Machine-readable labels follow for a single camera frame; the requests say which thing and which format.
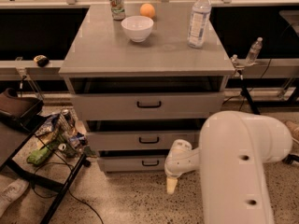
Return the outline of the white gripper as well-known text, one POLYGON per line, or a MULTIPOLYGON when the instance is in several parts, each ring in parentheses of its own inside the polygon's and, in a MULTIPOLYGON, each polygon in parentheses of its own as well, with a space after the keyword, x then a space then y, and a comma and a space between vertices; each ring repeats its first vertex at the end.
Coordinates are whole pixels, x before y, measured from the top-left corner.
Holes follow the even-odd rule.
POLYGON ((199 168, 200 149, 183 139, 177 139, 171 146, 165 159, 164 171, 166 173, 166 191, 168 194, 175 192, 178 180, 181 175, 199 168))

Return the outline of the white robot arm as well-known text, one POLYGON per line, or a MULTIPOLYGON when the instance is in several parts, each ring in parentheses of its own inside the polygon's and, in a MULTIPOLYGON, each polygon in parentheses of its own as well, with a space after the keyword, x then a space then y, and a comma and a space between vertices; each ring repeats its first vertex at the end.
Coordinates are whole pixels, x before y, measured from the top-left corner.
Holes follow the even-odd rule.
POLYGON ((176 140, 164 163, 166 189, 198 170, 205 224, 275 224, 263 165, 292 150, 292 135, 278 119, 239 111, 210 116, 199 147, 176 140))

